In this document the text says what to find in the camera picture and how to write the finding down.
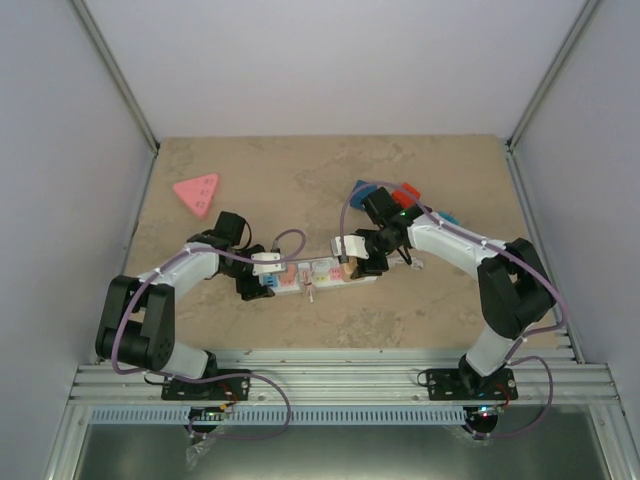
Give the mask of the beige cube socket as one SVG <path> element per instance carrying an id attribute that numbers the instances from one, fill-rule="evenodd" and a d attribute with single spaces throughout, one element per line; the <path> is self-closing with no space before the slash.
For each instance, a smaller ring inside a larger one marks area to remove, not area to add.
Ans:
<path id="1" fill-rule="evenodd" d="M 359 270 L 358 257 L 349 257 L 346 263 L 341 264 L 342 279 L 345 282 L 353 282 L 361 279 L 361 273 Z"/>

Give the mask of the white power strip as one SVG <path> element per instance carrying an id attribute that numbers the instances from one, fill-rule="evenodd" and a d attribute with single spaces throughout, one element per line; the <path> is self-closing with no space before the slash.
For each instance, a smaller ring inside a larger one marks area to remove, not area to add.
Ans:
<path id="1" fill-rule="evenodd" d="M 284 271 L 279 272 L 277 274 L 261 275 L 258 278 L 261 284 L 270 287 L 275 293 L 275 295 L 288 295 L 288 294 L 314 295 L 317 291 L 321 291 L 321 290 L 342 289 L 346 287 L 369 285 L 369 284 L 373 284 L 376 281 L 376 277 L 365 277 L 365 278 L 361 278 L 358 281 L 345 282 L 342 279 L 341 265 L 339 264 L 338 260 L 333 257 L 320 257 L 320 258 L 314 258 L 314 259 L 292 261 L 292 262 L 288 262 L 287 265 L 295 264 L 297 267 L 297 265 L 301 262 L 308 262 L 311 264 L 311 269 L 312 269 L 312 263 L 314 261 L 323 260 L 323 259 L 327 259 L 331 262 L 331 269 L 325 275 L 316 274 L 312 271 L 312 284 L 307 287 L 303 287 L 300 285 L 298 281 L 298 272 L 297 272 L 297 284 L 294 287 L 280 286 L 279 276 L 286 271 L 287 267 Z"/>

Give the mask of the red cube socket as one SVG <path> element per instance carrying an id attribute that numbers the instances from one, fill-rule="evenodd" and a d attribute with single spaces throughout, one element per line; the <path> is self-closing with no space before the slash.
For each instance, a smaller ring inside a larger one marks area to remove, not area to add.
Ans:
<path id="1" fill-rule="evenodd" d="M 394 201 L 403 209 L 410 208 L 420 199 L 421 193 L 409 183 L 402 183 L 391 194 Z"/>

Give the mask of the blue cube socket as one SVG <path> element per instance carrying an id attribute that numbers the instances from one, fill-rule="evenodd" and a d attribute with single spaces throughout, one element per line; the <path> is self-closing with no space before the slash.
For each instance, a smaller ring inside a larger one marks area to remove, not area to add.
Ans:
<path id="1" fill-rule="evenodd" d="M 351 196 L 349 199 L 349 205 L 351 208 L 359 211 L 364 211 L 363 205 L 364 199 L 371 193 L 375 192 L 377 186 L 364 180 L 357 180 L 353 186 Z"/>

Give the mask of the cyan socket block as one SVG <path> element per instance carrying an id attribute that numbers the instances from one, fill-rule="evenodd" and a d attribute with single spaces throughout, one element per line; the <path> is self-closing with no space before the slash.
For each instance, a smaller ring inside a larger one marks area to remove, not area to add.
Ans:
<path id="1" fill-rule="evenodd" d="M 443 218 L 444 220 L 446 220 L 447 222 L 450 222 L 454 225 L 458 225 L 459 221 L 450 213 L 444 212 L 444 211 L 440 211 L 439 215 L 441 218 Z"/>

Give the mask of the pink power strip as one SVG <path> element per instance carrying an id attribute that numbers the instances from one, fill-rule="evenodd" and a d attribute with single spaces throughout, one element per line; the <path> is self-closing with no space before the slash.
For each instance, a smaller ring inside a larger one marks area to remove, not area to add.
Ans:
<path id="1" fill-rule="evenodd" d="M 211 173 L 175 183 L 172 190 L 182 204 L 199 220 L 204 220 L 213 204 L 219 175 Z"/>

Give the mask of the small white round charger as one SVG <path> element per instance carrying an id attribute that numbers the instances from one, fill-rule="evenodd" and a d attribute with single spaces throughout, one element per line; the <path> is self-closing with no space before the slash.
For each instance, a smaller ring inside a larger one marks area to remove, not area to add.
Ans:
<path id="1" fill-rule="evenodd" d="M 325 275 L 331 269 L 331 262 L 327 259 L 317 260 L 312 263 L 312 271 L 316 274 Z"/>

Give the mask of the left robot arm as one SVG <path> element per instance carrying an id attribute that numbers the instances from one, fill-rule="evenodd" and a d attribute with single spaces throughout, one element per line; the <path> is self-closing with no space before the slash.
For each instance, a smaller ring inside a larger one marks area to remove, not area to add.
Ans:
<path id="1" fill-rule="evenodd" d="M 189 238 L 183 249 L 155 270 L 138 277 L 119 275 L 109 284 L 98 333 L 96 354 L 119 369 L 162 374 L 165 401 L 214 400 L 229 405 L 248 398 L 251 378 L 243 369 L 221 369 L 214 353 L 176 340 L 176 304 L 181 296 L 219 274 L 235 280 L 244 301 L 270 298 L 273 289 L 260 283 L 249 261 L 264 247 L 242 244 L 250 235 L 247 221 L 230 212 L 215 226 Z"/>

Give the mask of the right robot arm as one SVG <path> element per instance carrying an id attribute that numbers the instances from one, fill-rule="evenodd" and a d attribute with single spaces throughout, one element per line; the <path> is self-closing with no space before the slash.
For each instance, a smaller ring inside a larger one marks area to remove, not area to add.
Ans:
<path id="1" fill-rule="evenodd" d="M 433 400 L 509 398 L 507 364 L 519 347 L 542 331 L 539 322 L 554 307 L 568 307 L 547 275 L 534 245 L 490 239 L 443 218 L 412 195 L 412 205 L 398 203 L 390 183 L 378 182 L 361 204 L 373 229 L 345 232 L 332 242 L 340 263 L 355 263 L 353 280 L 385 273 L 397 252 L 405 263 L 413 250 L 435 255 L 476 280 L 485 327 L 454 369 L 427 372 Z"/>

